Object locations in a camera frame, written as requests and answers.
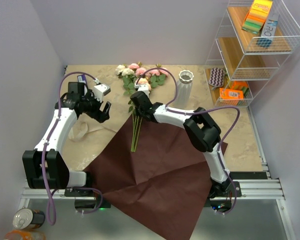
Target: brown wrapping paper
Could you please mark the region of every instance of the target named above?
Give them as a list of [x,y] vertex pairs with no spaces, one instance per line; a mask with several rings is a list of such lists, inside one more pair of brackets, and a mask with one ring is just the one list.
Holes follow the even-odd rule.
[[142,121],[133,153],[132,135],[130,117],[85,169],[92,173],[93,187],[163,238],[188,240],[211,188],[204,155],[191,145],[184,129],[173,125]]

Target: white wire rack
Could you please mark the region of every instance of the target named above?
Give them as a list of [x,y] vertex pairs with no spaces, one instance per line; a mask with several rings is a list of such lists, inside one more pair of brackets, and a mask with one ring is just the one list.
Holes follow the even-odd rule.
[[265,41],[264,37],[260,37],[260,33],[252,34],[242,30],[245,16],[253,2],[229,0],[205,64],[223,64],[231,81],[247,81],[248,84],[249,81],[265,82],[262,83],[262,87],[249,89],[245,98],[239,101],[220,99],[220,96],[210,89],[215,107],[248,107],[300,44],[300,26],[283,0],[273,0],[271,7],[272,13],[279,14],[275,36],[268,37]]

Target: cable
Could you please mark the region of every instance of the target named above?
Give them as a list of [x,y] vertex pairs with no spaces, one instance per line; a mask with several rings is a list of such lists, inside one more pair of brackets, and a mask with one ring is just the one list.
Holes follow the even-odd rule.
[[[42,150],[42,155],[41,155],[41,165],[42,165],[42,177],[43,177],[43,182],[44,182],[44,187],[46,190],[46,193],[48,194],[48,203],[46,206],[46,220],[48,221],[48,223],[53,226],[56,223],[57,220],[57,211],[56,211],[56,206],[55,206],[55,202],[53,200],[53,194],[56,192],[57,189],[53,190],[53,192],[51,193],[50,187],[49,187],[49,183],[48,183],[48,179],[47,179],[47,172],[46,172],[46,168],[45,168],[45,161],[46,161],[46,151],[47,151],[47,146],[49,144],[49,140],[54,132],[54,130],[56,129],[58,122],[59,122],[59,118],[61,116],[61,98],[60,98],[60,91],[61,91],[61,86],[62,83],[65,81],[65,79],[67,77],[69,77],[70,75],[73,74],[84,74],[89,76],[90,78],[92,78],[93,80],[95,80],[96,78],[92,75],[90,75],[89,73],[86,72],[82,72],[82,71],[74,71],[74,72],[70,72],[68,74],[66,74],[63,79],[61,80],[59,89],[58,89],[58,118],[55,120],[50,132],[48,133],[46,139],[45,139],[45,143],[43,145],[43,150]],[[51,220],[50,218],[50,208],[52,208],[52,214],[53,214],[53,219]]]
[[192,115],[207,114],[207,113],[211,113],[211,112],[214,112],[214,111],[217,111],[217,110],[220,110],[220,109],[235,109],[237,111],[237,115],[236,115],[235,120],[233,121],[233,124],[228,129],[228,131],[224,134],[223,138],[220,140],[219,145],[217,147],[217,155],[218,155],[218,159],[219,159],[219,162],[221,164],[221,167],[222,167],[223,171],[225,172],[227,178],[231,182],[231,185],[232,185],[232,187],[234,189],[234,201],[233,201],[233,205],[231,206],[231,208],[228,211],[225,211],[223,213],[221,213],[221,212],[218,212],[218,213],[223,214],[223,215],[230,213],[235,208],[235,205],[237,203],[237,190],[236,190],[236,185],[235,185],[234,181],[231,179],[231,177],[230,177],[230,175],[229,175],[229,173],[228,173],[228,171],[227,171],[227,169],[226,169],[226,167],[225,167],[225,165],[224,165],[224,163],[222,161],[222,158],[220,156],[220,150],[221,150],[222,143],[224,142],[224,140],[226,139],[226,137],[228,136],[228,134],[232,131],[232,129],[235,127],[236,123],[239,120],[240,109],[238,107],[236,107],[236,106],[221,106],[221,107],[216,107],[216,108],[213,108],[213,109],[208,109],[208,110],[205,110],[205,111],[198,111],[198,112],[186,112],[186,111],[178,111],[178,110],[170,109],[170,108],[168,108],[169,104],[173,103],[177,99],[177,96],[178,96],[178,85],[177,85],[177,81],[176,81],[175,77],[173,76],[173,74],[169,70],[161,68],[161,67],[150,68],[147,71],[145,71],[142,75],[139,76],[139,78],[136,80],[135,84],[137,85],[138,82],[139,82],[139,80],[142,77],[144,77],[146,75],[146,73],[148,73],[148,72],[150,72],[152,70],[162,70],[162,71],[165,71],[165,72],[167,72],[172,77],[172,79],[174,81],[174,85],[175,85],[174,97],[173,97],[173,99],[171,101],[169,101],[165,105],[165,109],[167,111],[171,112],[171,113],[192,116]]

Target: can lid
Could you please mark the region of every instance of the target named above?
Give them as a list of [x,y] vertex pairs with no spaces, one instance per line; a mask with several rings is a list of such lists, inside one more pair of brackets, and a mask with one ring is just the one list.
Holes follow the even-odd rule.
[[25,229],[34,218],[34,213],[29,208],[23,208],[16,212],[13,217],[13,227],[16,229]]

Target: wall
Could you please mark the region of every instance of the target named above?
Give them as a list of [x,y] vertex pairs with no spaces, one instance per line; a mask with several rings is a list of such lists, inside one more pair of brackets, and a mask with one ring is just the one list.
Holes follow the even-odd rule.
[[31,0],[67,64],[205,63],[228,0]]
[[25,183],[22,154],[39,142],[63,70],[29,0],[0,0],[0,240]]
[[[300,24],[300,0],[285,2]],[[251,107],[271,175],[280,177],[300,240],[300,47]]]

